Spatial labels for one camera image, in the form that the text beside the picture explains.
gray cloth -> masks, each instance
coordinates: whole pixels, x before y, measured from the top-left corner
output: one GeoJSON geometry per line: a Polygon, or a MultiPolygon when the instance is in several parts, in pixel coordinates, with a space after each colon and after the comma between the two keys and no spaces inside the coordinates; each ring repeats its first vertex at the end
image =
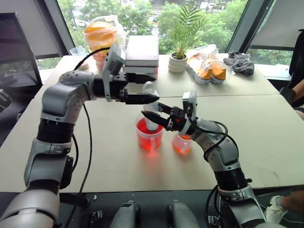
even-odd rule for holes
{"type": "Polygon", "coordinates": [[[231,66],[234,72],[240,72],[245,76],[252,76],[255,70],[253,62],[246,55],[238,51],[229,52],[229,57],[224,58],[224,63],[231,66]]]}

plastic bag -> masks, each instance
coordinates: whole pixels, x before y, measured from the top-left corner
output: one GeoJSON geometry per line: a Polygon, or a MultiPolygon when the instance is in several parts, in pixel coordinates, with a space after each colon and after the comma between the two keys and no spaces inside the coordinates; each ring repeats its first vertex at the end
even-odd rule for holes
{"type": "Polygon", "coordinates": [[[212,81],[222,84],[234,74],[231,67],[218,58],[219,49],[210,44],[192,49],[187,52],[187,71],[198,84],[207,84],[212,81]]]}
{"type": "MultiPolygon", "coordinates": [[[[92,51],[109,48],[112,42],[125,51],[126,32],[116,15],[94,18],[86,27],[84,34],[85,41],[92,51]]],[[[102,70],[108,52],[109,50],[105,50],[93,55],[98,71],[102,70]]]]}

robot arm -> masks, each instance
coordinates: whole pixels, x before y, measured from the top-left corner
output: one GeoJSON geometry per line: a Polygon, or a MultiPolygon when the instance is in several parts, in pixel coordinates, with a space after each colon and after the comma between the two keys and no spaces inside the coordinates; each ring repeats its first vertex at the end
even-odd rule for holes
{"type": "Polygon", "coordinates": [[[159,99],[150,94],[128,94],[125,86],[130,80],[120,73],[124,57],[117,46],[111,47],[106,61],[102,76],[77,70],[66,72],[43,94],[39,130],[24,172],[27,189],[6,209],[0,219],[1,228],[59,226],[59,189],[71,181],[73,158],[68,154],[85,101],[101,97],[147,104],[159,99]]]}
{"type": "Polygon", "coordinates": [[[196,117],[195,91],[184,93],[182,100],[183,109],[159,103],[159,111],[170,115],[167,119],[153,112],[142,113],[167,131],[187,134],[203,149],[204,158],[214,171],[218,192],[224,202],[221,215],[225,227],[253,228],[265,223],[263,212],[248,184],[251,180],[245,179],[242,172],[238,148],[233,139],[228,133],[222,132],[219,123],[196,117]]]}

white shoe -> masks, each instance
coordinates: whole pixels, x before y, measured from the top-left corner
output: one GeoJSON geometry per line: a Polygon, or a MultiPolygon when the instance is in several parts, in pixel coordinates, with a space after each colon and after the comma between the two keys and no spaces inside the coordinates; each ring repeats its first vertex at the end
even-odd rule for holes
{"type": "Polygon", "coordinates": [[[267,209],[264,211],[264,215],[266,218],[266,222],[273,222],[279,224],[283,218],[283,216],[288,212],[281,206],[278,206],[276,203],[276,198],[281,196],[274,196],[270,198],[269,205],[267,209]]]}

table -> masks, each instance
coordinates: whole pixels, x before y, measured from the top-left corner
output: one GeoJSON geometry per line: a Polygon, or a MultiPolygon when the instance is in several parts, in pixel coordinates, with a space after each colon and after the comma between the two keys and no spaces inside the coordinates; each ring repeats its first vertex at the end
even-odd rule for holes
{"type": "MultiPolygon", "coordinates": [[[[49,86],[57,83],[59,77],[66,71],[73,70],[81,57],[64,56],[51,76],[36,94],[36,98],[42,97],[49,86]]],[[[258,69],[251,77],[242,74],[229,75],[223,85],[209,83],[207,85],[197,84],[187,71],[176,74],[168,71],[169,55],[160,55],[158,80],[155,82],[160,97],[182,96],[184,91],[197,90],[197,96],[223,96],[223,95],[277,95],[279,92],[271,85],[258,69]]],[[[90,59],[90,71],[96,72],[93,58],[90,59]]],[[[129,93],[142,92],[141,84],[128,84],[129,93]]]]}
{"type": "MultiPolygon", "coordinates": [[[[180,97],[161,102],[182,107],[180,97]]],[[[174,152],[173,132],[164,132],[155,152],[137,145],[135,119],[140,105],[86,103],[92,122],[93,160],[84,192],[146,190],[209,190],[216,180],[193,144],[188,156],[174,152]]],[[[41,99],[35,98],[0,148],[2,192],[25,189],[23,171],[31,142],[38,131],[41,99]]],[[[304,182],[304,122],[280,95],[198,97],[197,116],[224,123],[237,142],[240,162],[255,188],[298,185],[304,182]]],[[[80,156],[71,184],[62,192],[79,191],[89,154],[84,110],[75,126],[80,156]]]]}

